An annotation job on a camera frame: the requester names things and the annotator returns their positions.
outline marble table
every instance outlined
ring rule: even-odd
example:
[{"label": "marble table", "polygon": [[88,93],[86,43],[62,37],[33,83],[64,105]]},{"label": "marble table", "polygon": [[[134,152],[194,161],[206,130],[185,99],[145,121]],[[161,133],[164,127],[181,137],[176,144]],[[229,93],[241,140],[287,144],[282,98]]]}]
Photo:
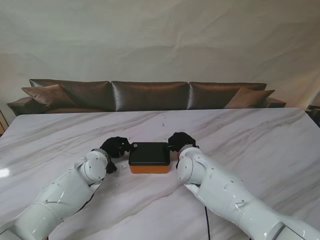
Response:
[{"label": "marble table", "polygon": [[[0,138],[0,222],[107,138],[160,142],[180,131],[237,172],[253,195],[320,230],[320,128],[298,108],[19,116]],[[158,175],[132,174],[128,155],[115,164],[118,171],[50,240],[208,239],[204,206],[177,180],[176,162]],[[211,212],[209,222],[215,240],[248,239]]]}]

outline white wall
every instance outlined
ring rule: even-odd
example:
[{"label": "white wall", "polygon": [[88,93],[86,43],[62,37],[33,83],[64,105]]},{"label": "white wall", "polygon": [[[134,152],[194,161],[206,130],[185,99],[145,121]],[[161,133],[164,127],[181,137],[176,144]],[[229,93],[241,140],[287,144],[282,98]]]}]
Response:
[{"label": "white wall", "polygon": [[264,82],[320,89],[319,0],[0,0],[0,109],[30,78]]}]

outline leather sofa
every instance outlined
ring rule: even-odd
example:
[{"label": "leather sofa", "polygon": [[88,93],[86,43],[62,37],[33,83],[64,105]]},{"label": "leather sofa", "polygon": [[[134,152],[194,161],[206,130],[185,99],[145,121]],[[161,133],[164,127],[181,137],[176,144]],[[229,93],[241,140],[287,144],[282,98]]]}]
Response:
[{"label": "leather sofa", "polygon": [[[32,97],[7,105],[16,116],[23,114],[93,113],[223,109],[240,87],[264,90],[265,83],[126,82],[30,79],[32,87],[60,85],[77,108],[44,109]],[[268,97],[259,108],[283,108],[285,102]]]}]

